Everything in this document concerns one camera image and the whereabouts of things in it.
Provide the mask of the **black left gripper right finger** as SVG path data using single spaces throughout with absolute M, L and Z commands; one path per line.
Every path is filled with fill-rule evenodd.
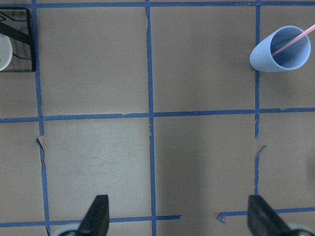
M 260 195 L 249 195 L 247 212 L 247 226 L 253 236 L 294 235 L 294 231 Z

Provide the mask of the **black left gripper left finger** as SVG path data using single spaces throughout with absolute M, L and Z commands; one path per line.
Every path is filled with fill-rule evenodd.
M 78 236 L 105 236 L 109 229 L 108 195 L 97 195 L 77 229 Z

